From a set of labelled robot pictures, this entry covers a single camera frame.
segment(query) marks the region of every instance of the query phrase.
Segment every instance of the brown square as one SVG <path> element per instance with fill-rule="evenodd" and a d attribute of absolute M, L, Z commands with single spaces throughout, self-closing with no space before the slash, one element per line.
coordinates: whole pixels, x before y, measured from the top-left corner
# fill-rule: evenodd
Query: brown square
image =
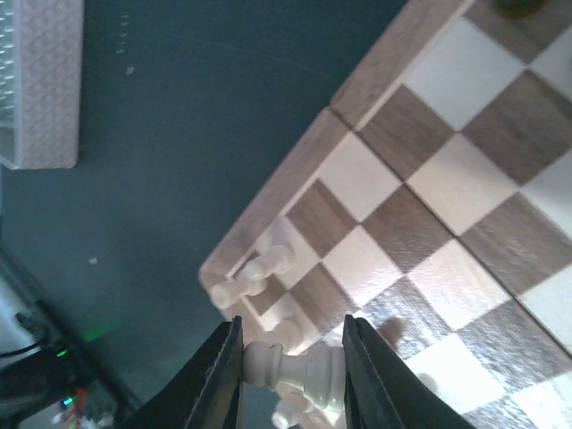
<path fill-rule="evenodd" d="M 405 180 L 445 144 L 453 130 L 402 86 L 359 135 Z"/>
<path fill-rule="evenodd" d="M 475 427 L 534 427 L 526 413 L 509 397 L 490 402 L 463 417 Z"/>
<path fill-rule="evenodd" d="M 288 217 L 320 257 L 325 257 L 356 226 L 348 210 L 320 181 L 306 191 Z"/>
<path fill-rule="evenodd" d="M 364 227 L 404 273 L 452 238 L 406 186 L 377 207 L 364 221 Z"/>
<path fill-rule="evenodd" d="M 271 275 L 266 279 L 266 289 L 264 292 L 247 298 L 257 313 L 263 315 L 278 299 L 282 298 L 284 293 L 286 293 L 286 289 L 282 286 L 282 282 Z"/>
<path fill-rule="evenodd" d="M 290 293 L 323 335 L 343 322 L 346 314 L 358 310 L 321 264 L 296 283 Z"/>
<path fill-rule="evenodd" d="M 526 71 L 463 133 L 523 185 L 572 144 L 572 104 Z"/>
<path fill-rule="evenodd" d="M 572 359 L 514 300 L 457 334 L 508 393 L 572 369 Z"/>
<path fill-rule="evenodd" d="M 572 263 L 572 241 L 521 194 L 490 212 L 461 240 L 514 295 Z"/>
<path fill-rule="evenodd" d="M 493 0 L 477 0 L 466 17 L 525 63 L 532 62 L 568 25 L 572 2 L 550 0 L 530 16 L 511 19 L 499 13 Z"/>
<path fill-rule="evenodd" d="M 446 323 L 406 277 L 368 302 L 361 311 L 396 346 L 402 359 L 411 358 L 450 333 Z M 400 321 L 400 329 L 396 329 L 396 320 Z"/>

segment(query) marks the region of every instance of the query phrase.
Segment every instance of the white chess piece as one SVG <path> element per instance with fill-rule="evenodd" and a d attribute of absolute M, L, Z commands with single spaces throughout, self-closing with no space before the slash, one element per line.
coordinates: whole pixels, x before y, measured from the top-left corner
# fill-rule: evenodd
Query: white chess piece
<path fill-rule="evenodd" d="M 285 383 L 304 392 L 316 408 L 343 410 L 346 387 L 346 361 L 343 349 L 318 344 L 306 355 L 283 354 L 281 344 L 269 346 L 251 342 L 244 350 L 242 376 L 244 382 L 276 389 Z"/>
<path fill-rule="evenodd" d="M 288 354 L 302 343 L 303 337 L 298 325 L 293 320 L 284 319 L 271 331 L 264 332 L 259 340 L 269 346 L 281 344 L 284 353 Z"/>
<path fill-rule="evenodd" d="M 265 291 L 266 278 L 285 273 L 294 263 L 294 252 L 283 245 L 269 248 L 260 257 L 248 261 L 236 280 L 219 283 L 210 290 L 213 304 L 220 309 L 234 305 L 244 295 L 255 296 Z"/>
<path fill-rule="evenodd" d="M 304 398 L 298 389 L 291 388 L 274 409 L 272 423 L 277 429 L 288 429 L 301 423 L 304 415 L 314 409 L 312 402 Z"/>

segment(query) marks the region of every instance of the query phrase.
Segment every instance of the chessboard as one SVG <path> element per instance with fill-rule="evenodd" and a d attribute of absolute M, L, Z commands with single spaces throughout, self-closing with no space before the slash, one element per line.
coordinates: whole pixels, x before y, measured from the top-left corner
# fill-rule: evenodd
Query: chessboard
<path fill-rule="evenodd" d="M 201 280 L 208 291 L 286 244 L 296 264 L 224 311 L 243 316 L 245 342 L 293 318 L 301 353 L 340 345 L 346 314 L 399 319 L 400 357 L 475 427 L 568 428 L 572 3 L 519 21 L 489 3 L 444 21 L 407 6 Z M 414 13 L 433 32 L 411 32 Z"/>

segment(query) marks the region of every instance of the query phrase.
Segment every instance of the black cable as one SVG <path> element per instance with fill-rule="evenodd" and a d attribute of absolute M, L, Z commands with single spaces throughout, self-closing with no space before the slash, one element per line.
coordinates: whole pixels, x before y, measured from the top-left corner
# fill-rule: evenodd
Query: black cable
<path fill-rule="evenodd" d="M 25 316 L 23 313 L 17 313 L 15 315 L 15 317 L 16 317 L 16 320 L 18 321 L 18 323 L 20 324 L 20 326 L 22 328 L 24 328 L 26 331 L 30 332 L 32 335 L 33 335 L 32 331 L 36 328 L 39 328 L 39 330 L 41 331 L 41 337 L 39 340 L 37 340 L 33 344 L 30 344 L 29 346 L 26 346 L 22 349 L 17 349 L 14 351 L 8 351 L 6 353 L 0 353 L 0 359 L 14 358 L 16 356 L 23 355 L 24 353 L 28 353 L 30 350 L 33 350 L 36 347 L 39 347 L 39 346 L 45 344 L 47 341 L 48 332 L 47 332 L 47 328 L 43 324 L 34 323 L 30 318 Z"/>

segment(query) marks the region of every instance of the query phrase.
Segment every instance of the cable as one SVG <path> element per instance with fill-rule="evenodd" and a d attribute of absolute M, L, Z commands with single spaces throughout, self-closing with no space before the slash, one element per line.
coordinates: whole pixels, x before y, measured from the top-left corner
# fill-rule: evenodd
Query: cable
<path fill-rule="evenodd" d="M 15 356 L 23 355 L 24 353 L 28 353 L 30 350 L 33 350 L 36 347 L 41 346 L 47 341 L 48 332 L 47 328 L 43 324 L 35 324 L 29 317 L 25 316 L 23 313 L 16 313 L 15 318 L 20 324 L 20 326 L 24 328 L 26 331 L 30 332 L 30 334 L 32 334 L 30 329 L 39 328 L 39 330 L 42 332 L 42 335 L 38 341 L 34 342 L 33 344 L 30 344 L 29 346 L 14 351 L 8 351 L 6 353 L 0 353 L 0 359 L 13 358 Z"/>

